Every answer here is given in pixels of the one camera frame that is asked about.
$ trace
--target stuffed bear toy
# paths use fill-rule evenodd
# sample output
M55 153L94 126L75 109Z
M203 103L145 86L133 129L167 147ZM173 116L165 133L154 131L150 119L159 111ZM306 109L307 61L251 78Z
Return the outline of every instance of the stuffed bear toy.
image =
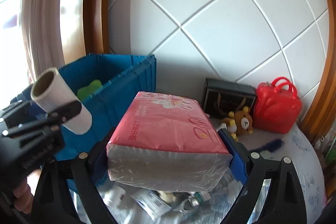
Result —
M231 136L238 141L237 136L252 134L252 117L250 115L250 108L244 106L242 110L229 112L229 117L222 120L226 124L227 130Z

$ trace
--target screw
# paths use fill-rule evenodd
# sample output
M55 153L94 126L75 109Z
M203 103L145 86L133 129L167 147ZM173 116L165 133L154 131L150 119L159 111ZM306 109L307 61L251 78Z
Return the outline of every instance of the screw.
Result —
M87 158L87 156L88 156L88 154L86 153L86 152L82 152L82 153L80 153L79 155L78 155L78 157L80 158L80 159L86 159Z
M260 158L260 155L257 152L252 152L251 157L254 158L254 159L258 159L258 158Z
M52 164L54 161L55 161L54 157L50 157L50 158L47 159L48 164Z
M284 158L283 158L283 161L284 161L285 163L287 163L287 164L290 164L290 163L292 162L291 159L288 158L288 157L284 157Z

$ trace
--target white curtain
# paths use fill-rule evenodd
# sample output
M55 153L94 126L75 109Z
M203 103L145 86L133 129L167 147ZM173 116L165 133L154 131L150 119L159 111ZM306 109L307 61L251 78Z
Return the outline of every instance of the white curtain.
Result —
M33 81L44 70L64 65L59 3L60 0L22 0L19 22Z

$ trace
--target blue fabric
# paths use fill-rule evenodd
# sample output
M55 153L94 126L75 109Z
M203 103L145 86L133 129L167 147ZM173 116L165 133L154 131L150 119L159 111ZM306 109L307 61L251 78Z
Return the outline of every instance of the blue fabric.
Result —
M257 149L250 150L250 152L260 153L261 151L267 150L271 153L274 153L275 151L279 150L282 147L283 144L284 144L284 142L282 140L273 140L273 141L270 141L270 142L264 144L263 146L260 146Z
M218 134L226 145L226 148L228 149L230 154L233 156L233 159L230 162L230 170L234 178L244 185L248 180L245 162L239 157L237 150L235 150L231 141L226 137L223 131L219 130Z

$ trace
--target cardboard tube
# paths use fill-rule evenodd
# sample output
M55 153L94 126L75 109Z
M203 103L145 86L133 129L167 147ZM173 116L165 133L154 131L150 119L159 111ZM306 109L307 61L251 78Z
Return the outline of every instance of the cardboard tube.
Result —
M79 101L56 68L49 68L38 77L30 95L31 99L47 113L75 100ZM63 125L73 133L82 135L91 128L91 113L82 104L80 114Z

